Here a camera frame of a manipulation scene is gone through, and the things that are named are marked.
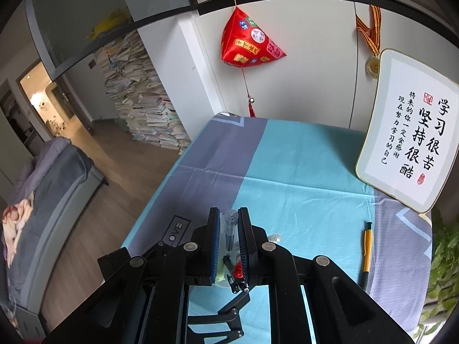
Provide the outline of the green pen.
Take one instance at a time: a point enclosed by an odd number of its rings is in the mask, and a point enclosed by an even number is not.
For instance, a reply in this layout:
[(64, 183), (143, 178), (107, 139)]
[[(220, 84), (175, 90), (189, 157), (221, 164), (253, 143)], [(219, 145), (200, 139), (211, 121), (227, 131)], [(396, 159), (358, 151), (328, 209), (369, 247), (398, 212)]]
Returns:
[(219, 263), (217, 265), (216, 275), (215, 275), (215, 284), (222, 282), (225, 279), (225, 265)]

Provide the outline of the green potted plant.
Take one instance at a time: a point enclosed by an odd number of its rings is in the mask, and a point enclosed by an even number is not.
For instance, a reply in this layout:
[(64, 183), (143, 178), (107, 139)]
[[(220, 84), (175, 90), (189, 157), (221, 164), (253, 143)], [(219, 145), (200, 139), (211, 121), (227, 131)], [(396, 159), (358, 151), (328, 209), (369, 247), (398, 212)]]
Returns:
[(425, 304), (414, 334), (416, 343), (432, 339), (458, 304), (458, 222), (445, 224), (439, 210), (432, 212), (433, 261)]

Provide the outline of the blue clear gel pen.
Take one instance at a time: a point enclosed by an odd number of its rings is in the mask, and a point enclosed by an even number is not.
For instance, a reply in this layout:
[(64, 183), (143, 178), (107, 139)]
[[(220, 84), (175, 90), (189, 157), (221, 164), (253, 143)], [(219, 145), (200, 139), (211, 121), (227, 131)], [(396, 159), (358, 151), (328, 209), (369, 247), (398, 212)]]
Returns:
[(234, 209), (222, 212), (220, 215), (220, 237), (219, 254), (221, 256), (229, 254), (235, 244), (236, 227), (238, 223), (238, 213)]

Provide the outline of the red pyramid hanging ornament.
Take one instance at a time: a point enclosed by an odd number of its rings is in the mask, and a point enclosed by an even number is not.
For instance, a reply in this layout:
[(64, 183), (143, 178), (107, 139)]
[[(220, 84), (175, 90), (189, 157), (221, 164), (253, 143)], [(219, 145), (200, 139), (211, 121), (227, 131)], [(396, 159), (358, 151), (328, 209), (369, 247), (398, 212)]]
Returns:
[(285, 58), (285, 51), (237, 5), (223, 29), (220, 47), (222, 61), (240, 69), (249, 115), (256, 117), (255, 100), (250, 94), (245, 69)]

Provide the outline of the blue grey tablecloth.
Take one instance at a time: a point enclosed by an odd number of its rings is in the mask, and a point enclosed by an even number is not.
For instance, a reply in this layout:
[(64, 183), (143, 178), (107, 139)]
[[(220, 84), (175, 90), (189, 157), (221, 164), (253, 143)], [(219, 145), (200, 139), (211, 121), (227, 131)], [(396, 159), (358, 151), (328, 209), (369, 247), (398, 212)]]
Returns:
[(366, 292), (406, 332), (423, 309), (432, 228), (416, 212), (355, 175), (361, 132), (319, 124), (217, 115), (174, 164), (124, 240), (131, 255), (177, 246), (212, 207), (247, 208), (253, 225), (293, 255), (326, 255), (352, 279), (373, 228)]

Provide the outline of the framed calligraphy sign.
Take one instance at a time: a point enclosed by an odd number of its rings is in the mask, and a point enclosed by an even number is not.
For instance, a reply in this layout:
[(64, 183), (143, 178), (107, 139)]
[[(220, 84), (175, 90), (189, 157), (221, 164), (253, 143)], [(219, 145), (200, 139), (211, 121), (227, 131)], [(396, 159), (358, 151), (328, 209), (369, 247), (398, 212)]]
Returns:
[(400, 51), (384, 50), (357, 177), (426, 213), (444, 188), (457, 154), (457, 82)]

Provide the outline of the gold medal with ribbon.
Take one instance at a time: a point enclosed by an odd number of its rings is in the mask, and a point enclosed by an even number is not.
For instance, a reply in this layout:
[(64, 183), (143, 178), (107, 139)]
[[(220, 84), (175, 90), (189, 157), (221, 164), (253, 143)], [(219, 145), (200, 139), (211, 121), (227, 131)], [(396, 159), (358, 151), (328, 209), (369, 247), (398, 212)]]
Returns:
[(382, 14), (380, 7), (375, 5), (369, 6), (369, 12), (372, 19), (372, 26), (367, 26), (358, 16), (355, 17), (355, 22), (357, 31), (361, 33), (372, 53), (372, 56), (366, 61), (366, 72), (373, 79), (378, 79), (380, 72)]

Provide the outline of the orange black pen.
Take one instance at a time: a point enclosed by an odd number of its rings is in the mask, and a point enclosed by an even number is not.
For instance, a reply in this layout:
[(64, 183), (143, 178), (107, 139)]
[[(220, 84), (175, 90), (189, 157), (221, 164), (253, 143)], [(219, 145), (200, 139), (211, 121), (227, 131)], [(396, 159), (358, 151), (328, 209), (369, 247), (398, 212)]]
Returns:
[(366, 222), (363, 231), (363, 265), (359, 277), (359, 286), (365, 290), (368, 284), (373, 249), (373, 223)]

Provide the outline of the grey bed with blanket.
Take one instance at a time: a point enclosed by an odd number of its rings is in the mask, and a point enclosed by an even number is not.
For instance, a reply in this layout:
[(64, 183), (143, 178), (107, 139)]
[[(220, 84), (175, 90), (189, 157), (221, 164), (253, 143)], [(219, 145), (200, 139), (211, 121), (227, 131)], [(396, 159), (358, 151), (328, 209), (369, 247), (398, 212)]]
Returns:
[(24, 337), (44, 336), (45, 289), (76, 221), (104, 174), (68, 138), (27, 162), (1, 210), (1, 308)]

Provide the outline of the red utility knife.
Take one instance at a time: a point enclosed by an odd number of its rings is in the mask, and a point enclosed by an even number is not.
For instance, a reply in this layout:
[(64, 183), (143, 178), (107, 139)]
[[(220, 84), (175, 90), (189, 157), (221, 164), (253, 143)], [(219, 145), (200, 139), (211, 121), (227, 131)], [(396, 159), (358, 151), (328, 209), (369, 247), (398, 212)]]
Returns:
[(234, 269), (232, 271), (232, 274), (233, 274), (233, 277), (235, 279), (242, 280), (244, 278), (244, 273), (243, 273), (242, 263), (241, 262), (236, 263), (236, 265), (234, 265)]

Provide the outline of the black dark-blue ballpoint pen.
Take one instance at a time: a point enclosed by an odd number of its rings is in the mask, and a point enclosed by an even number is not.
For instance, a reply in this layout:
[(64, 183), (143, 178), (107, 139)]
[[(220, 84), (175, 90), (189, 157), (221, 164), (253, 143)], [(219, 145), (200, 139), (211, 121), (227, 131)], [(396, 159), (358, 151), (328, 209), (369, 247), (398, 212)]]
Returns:
[(230, 285), (231, 291), (234, 294), (239, 292), (248, 293), (249, 287), (244, 278), (242, 263), (240, 259), (236, 260), (236, 263), (233, 263), (229, 255), (223, 257), (223, 264), (228, 270), (229, 274), (226, 275), (228, 283)]

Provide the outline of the translucent white plastic cup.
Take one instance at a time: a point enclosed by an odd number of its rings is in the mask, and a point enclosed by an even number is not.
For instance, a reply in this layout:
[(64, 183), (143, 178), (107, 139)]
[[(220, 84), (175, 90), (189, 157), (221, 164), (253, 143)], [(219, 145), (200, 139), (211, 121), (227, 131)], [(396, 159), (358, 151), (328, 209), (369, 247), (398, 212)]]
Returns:
[(247, 292), (248, 288), (240, 289), (243, 282), (242, 262), (237, 233), (234, 231), (234, 243), (230, 251), (226, 249), (225, 234), (220, 235), (219, 261), (214, 284), (217, 287), (231, 289), (234, 294)]

